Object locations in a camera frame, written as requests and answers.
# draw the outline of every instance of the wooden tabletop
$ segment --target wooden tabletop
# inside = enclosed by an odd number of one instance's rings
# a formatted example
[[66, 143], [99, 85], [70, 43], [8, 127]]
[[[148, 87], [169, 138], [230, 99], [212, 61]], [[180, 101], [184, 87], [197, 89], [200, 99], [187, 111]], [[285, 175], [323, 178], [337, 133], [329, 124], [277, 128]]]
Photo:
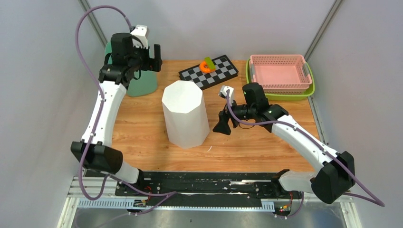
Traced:
[[[124, 154], [126, 162], [143, 171], [313, 171], [309, 163], [290, 145], [263, 127], [255, 126], [247, 130], [238, 127], [232, 129], [229, 136], [212, 132], [218, 122], [218, 113], [226, 103], [225, 99], [217, 95], [222, 85], [233, 87], [237, 103], [245, 103], [242, 93], [242, 86], [246, 84], [244, 60], [233, 61], [239, 70], [238, 77], [203, 90], [210, 125], [210, 134], [203, 145], [184, 150], [170, 143], [161, 102], [163, 90], [179, 80], [179, 71], [200, 62], [165, 60], [162, 71], [157, 74], [157, 91], [141, 97], [124, 97], [116, 118], [112, 147]], [[317, 137], [307, 99], [276, 103]]]

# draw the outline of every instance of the robotic arm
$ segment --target robotic arm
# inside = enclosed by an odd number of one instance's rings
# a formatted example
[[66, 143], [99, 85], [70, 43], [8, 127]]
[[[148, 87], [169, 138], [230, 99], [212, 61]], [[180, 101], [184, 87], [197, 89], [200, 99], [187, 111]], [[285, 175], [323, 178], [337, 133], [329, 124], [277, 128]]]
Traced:
[[[160, 45], [154, 45], [154, 58], [150, 58], [146, 36], [147, 26], [137, 25], [131, 33], [116, 33], [111, 38], [112, 53], [105, 57], [104, 66], [99, 71], [98, 79], [102, 91], [105, 93], [103, 112], [84, 162], [86, 169], [112, 174], [138, 186], [141, 186], [144, 180], [142, 171], [126, 163], [122, 153], [111, 148], [111, 145], [117, 111], [135, 71], [159, 72], [161, 70]], [[109, 57], [112, 58], [112, 64], [108, 64]], [[91, 120], [81, 141], [71, 143], [71, 152], [78, 161], [88, 143], [101, 102], [98, 92]]]
[[[262, 125], [270, 133], [274, 133], [288, 142], [299, 152], [315, 169], [315, 172], [294, 172], [283, 170], [272, 179], [274, 192], [285, 195], [289, 191], [304, 191], [314, 193], [320, 200], [331, 204], [343, 193], [354, 186], [354, 180], [335, 161], [319, 150], [317, 145], [307, 138], [313, 138], [331, 155], [339, 159], [353, 174], [354, 158], [350, 153], [338, 153], [336, 150], [322, 144], [318, 139], [303, 129], [288, 112], [278, 104], [269, 104], [262, 86], [250, 83], [243, 88], [246, 104], [237, 105], [233, 100], [233, 88], [223, 86], [219, 96], [227, 97], [235, 116], [240, 120], [254, 119], [257, 123], [272, 121]], [[233, 128], [239, 122], [231, 115], [227, 105], [219, 113], [219, 122], [213, 131], [230, 135], [228, 121], [231, 119]]]

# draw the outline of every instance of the black and white checkered board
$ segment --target black and white checkered board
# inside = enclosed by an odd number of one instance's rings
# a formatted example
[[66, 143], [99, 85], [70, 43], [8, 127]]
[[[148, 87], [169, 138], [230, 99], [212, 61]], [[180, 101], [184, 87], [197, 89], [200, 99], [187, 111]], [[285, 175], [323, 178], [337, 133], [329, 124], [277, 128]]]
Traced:
[[199, 65], [196, 65], [180, 71], [179, 78], [183, 81], [193, 81], [203, 90], [238, 76], [238, 70], [226, 55], [212, 59], [212, 61], [215, 65], [214, 72], [205, 74], [200, 71]]

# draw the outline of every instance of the perforated metal strip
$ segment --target perforated metal strip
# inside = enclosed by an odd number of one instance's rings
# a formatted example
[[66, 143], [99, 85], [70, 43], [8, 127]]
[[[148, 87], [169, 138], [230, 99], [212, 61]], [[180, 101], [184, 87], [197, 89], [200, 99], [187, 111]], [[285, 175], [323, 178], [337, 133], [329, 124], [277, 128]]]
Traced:
[[[134, 199], [98, 199], [91, 201], [80, 198], [78, 208], [103, 208], [103, 209], [148, 209], [147, 207], [135, 207]], [[204, 211], [260, 211], [274, 212], [274, 203], [270, 201], [262, 201], [262, 207], [240, 208], [240, 207], [174, 207], [159, 206], [156, 210], [204, 210]]]

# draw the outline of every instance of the octagonal top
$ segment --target octagonal top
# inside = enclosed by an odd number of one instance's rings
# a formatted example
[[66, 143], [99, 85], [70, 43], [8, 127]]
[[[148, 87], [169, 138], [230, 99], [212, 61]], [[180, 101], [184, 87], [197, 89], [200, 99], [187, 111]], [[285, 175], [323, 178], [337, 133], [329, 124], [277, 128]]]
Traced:
[[163, 105], [173, 113], [189, 113], [200, 106], [203, 91], [189, 81], [176, 81], [164, 89]]

